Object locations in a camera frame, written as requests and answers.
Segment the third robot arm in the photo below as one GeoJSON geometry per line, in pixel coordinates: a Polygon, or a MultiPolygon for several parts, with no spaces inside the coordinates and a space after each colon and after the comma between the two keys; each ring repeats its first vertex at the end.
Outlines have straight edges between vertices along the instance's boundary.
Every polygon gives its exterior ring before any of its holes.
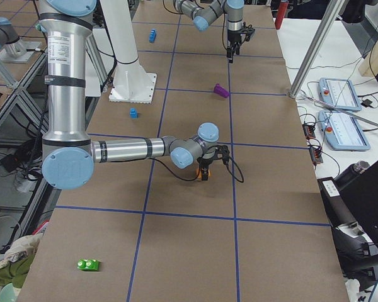
{"type": "MultiPolygon", "coordinates": [[[[255,29],[252,25],[243,23],[238,31],[227,29],[229,44],[226,47],[227,58],[232,62],[234,55],[240,54],[243,43],[249,42],[255,29]]],[[[9,19],[0,17],[0,58],[6,62],[26,62],[31,55],[28,52],[43,52],[40,49],[40,42],[25,42],[17,34],[9,19]]]]}

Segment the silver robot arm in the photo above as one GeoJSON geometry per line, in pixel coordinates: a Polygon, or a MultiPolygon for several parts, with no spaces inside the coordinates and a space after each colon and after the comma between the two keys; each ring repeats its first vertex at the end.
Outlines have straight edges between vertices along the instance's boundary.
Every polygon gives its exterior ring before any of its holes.
{"type": "Polygon", "coordinates": [[[45,85],[48,92],[49,128],[42,138],[42,174],[57,189],[85,185],[94,166],[104,162],[158,160],[168,156],[184,169],[198,164],[197,176],[205,179],[208,166],[227,159],[226,148],[217,144],[219,129],[203,123],[186,140],[167,136],[128,140],[93,141],[86,131],[86,56],[95,45],[93,13],[100,6],[113,50],[114,65],[105,69],[99,54],[92,56],[99,80],[115,76],[116,101],[152,99],[156,74],[139,63],[129,5],[126,1],[44,1],[39,23],[47,34],[48,59],[45,85]]]}
{"type": "Polygon", "coordinates": [[[205,31],[221,16],[226,18],[226,57],[229,63],[233,63],[234,56],[240,54],[243,43],[249,42],[256,31],[243,20],[244,1],[213,1],[202,8],[195,1],[180,0],[173,1],[173,6],[178,13],[189,17],[198,31],[205,31]]]}

